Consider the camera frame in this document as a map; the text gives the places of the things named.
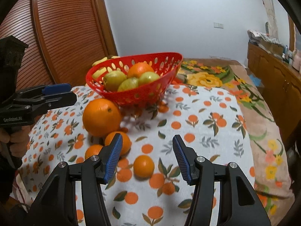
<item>floral blanket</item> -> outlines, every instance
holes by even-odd
[[[211,91],[217,87],[235,96],[245,120],[238,119],[232,128],[243,136],[246,130],[249,133],[254,159],[249,172],[272,225],[277,225],[294,202],[286,153],[269,107],[245,68],[232,60],[184,59],[177,78],[190,89],[204,86]]]

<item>blue object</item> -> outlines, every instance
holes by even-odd
[[[177,162],[181,170],[182,177],[184,181],[187,182],[187,184],[190,184],[192,178],[190,176],[190,169],[189,169],[189,163],[187,161],[187,158],[185,157],[181,145],[179,144],[178,140],[175,137],[173,137],[173,144],[175,144],[173,146],[173,150],[177,158]]]
[[[71,91],[71,85],[69,83],[57,84],[57,85],[49,85],[44,87],[42,90],[43,95],[53,95],[60,94]]]
[[[250,75],[249,77],[250,77],[250,79],[252,80],[252,82],[254,83],[254,85],[255,85],[256,87],[259,87],[259,86],[260,86],[260,84],[261,84],[261,79],[255,77],[255,76],[253,76],[253,75]]]
[[[110,145],[114,145],[114,148],[112,149],[108,161],[106,163],[106,172],[103,178],[106,183],[108,183],[114,175],[115,168],[117,166],[118,159],[120,157],[121,148],[122,148],[122,136],[119,135],[116,143],[115,144],[111,143]]]

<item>metal screw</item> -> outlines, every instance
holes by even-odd
[[[66,166],[66,162],[64,162],[64,161],[61,161],[59,164],[58,164],[58,167],[60,167],[60,168],[63,168],[63,167],[65,167]]]
[[[92,156],[90,157],[90,159],[91,159],[92,161],[97,161],[97,160],[99,159],[99,156],[98,156],[98,155],[92,155]]]
[[[197,161],[198,162],[204,162],[206,159],[204,158],[204,157],[202,157],[202,156],[198,156],[197,157]]]
[[[236,168],[236,167],[237,167],[237,164],[236,164],[235,162],[230,162],[230,167]]]

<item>orange print tablecloth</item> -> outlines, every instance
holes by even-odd
[[[49,111],[30,134],[20,175],[33,199],[58,162],[82,162],[91,144],[103,142],[90,136],[82,124],[85,106],[99,96],[89,87],[73,90],[78,95],[75,106]],[[114,226],[184,225],[194,186],[188,186],[180,174],[172,148],[175,134],[214,163],[236,162],[254,184],[245,121],[235,96],[224,89],[171,85],[158,105],[127,111],[121,127],[132,141],[131,150],[118,163],[109,184],[101,186]],[[155,163],[152,178],[143,181],[135,178],[132,168],[135,158],[142,154]],[[216,225],[218,217],[218,184],[215,188],[211,225]],[[85,225],[80,182],[76,184],[76,198],[78,222]]]

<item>blue trigger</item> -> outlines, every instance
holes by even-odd
[[[71,85],[69,83],[57,84],[57,85],[50,85],[44,87],[42,90],[43,95],[53,95],[53,94],[60,94],[65,92],[71,91]]]

